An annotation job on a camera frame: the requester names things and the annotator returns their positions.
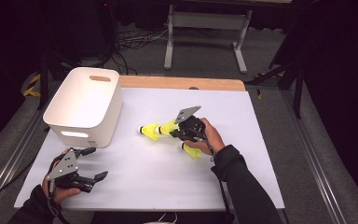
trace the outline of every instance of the gripper camera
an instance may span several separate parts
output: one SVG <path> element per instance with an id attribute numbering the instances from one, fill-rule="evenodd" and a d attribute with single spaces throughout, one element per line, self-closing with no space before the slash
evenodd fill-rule
<path id="1" fill-rule="evenodd" d="M 175 124 L 178 124 L 179 129 L 170 132 L 171 136 L 177 137 L 182 141 L 190 140 L 192 142 L 197 142 L 206 140 L 205 124 L 193 115 L 200 108 L 201 106 L 198 105 L 182 109 L 174 122 Z"/>
<path id="2" fill-rule="evenodd" d="M 57 187 L 61 189 L 78 188 L 81 191 L 90 193 L 94 184 L 102 181 L 107 176 L 107 171 L 94 176 L 93 179 L 80 176 L 77 173 L 77 158 L 80 155 L 89 155 L 95 152 L 95 150 L 95 147 L 85 149 L 74 149 L 71 147 L 66 154 L 55 158 L 47 176 L 48 193 L 52 195 Z"/>

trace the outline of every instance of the white storage bin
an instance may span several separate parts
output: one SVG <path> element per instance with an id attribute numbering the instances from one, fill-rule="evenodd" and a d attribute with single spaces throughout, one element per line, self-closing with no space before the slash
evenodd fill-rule
<path id="1" fill-rule="evenodd" d="M 63 81 L 43 120 L 66 145 L 106 147 L 122 104 L 116 71 L 79 67 Z"/>

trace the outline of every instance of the metal stand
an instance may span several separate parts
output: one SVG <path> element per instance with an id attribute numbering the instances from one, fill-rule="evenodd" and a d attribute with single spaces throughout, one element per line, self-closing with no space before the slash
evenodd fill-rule
<path id="1" fill-rule="evenodd" d="M 179 12 L 173 10 L 170 5 L 168 15 L 168 43 L 165 52 L 164 69 L 170 70 L 172 67 L 173 55 L 173 27 L 192 27 L 192 28 L 211 28 L 225 30 L 240 30 L 237 42 L 234 42 L 233 49 L 241 73 L 246 73 L 246 65 L 242 57 L 241 47 L 243 39 L 252 17 L 252 10 L 248 10 L 246 15 L 225 15 L 209 13 Z"/>

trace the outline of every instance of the table leg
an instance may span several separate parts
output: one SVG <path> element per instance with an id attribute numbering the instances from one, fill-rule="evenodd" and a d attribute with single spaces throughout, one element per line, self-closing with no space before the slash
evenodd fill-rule
<path id="1" fill-rule="evenodd" d="M 238 39 L 238 42 L 232 43 L 232 46 L 234 48 L 235 57 L 237 58 L 238 67 L 240 68 L 240 72 L 244 73 L 244 74 L 247 73 L 247 69 L 246 69 L 245 61 L 243 60 L 241 47 L 242 47 L 243 39 L 245 38 L 245 35 L 246 35 L 246 31 L 248 30 L 248 26 L 249 26 L 251 17 L 252 17 L 252 10 L 248 10 L 246 12 L 246 17 L 244 17 L 244 19 L 243 19 L 243 24 L 242 24 L 241 32 L 240 32 L 240 38 Z"/>
<path id="2" fill-rule="evenodd" d="M 167 43 L 167 51 L 165 52 L 165 62 L 164 69 L 170 70 L 172 67 L 172 54 L 173 54 L 173 5 L 170 5 L 170 12 L 168 15 L 168 43 Z"/>

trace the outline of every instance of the bin handle cutout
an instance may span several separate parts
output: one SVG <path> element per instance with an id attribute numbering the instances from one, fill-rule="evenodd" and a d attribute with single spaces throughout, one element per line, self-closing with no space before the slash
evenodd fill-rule
<path id="1" fill-rule="evenodd" d="M 73 133 L 73 132 L 61 132 L 62 135 L 68 136 L 68 137 L 82 137 L 82 138 L 88 138 L 89 135 L 86 133 Z"/>
<path id="2" fill-rule="evenodd" d="M 89 76 L 89 79 L 94 81 L 105 81 L 105 82 L 111 81 L 110 77 Z"/>

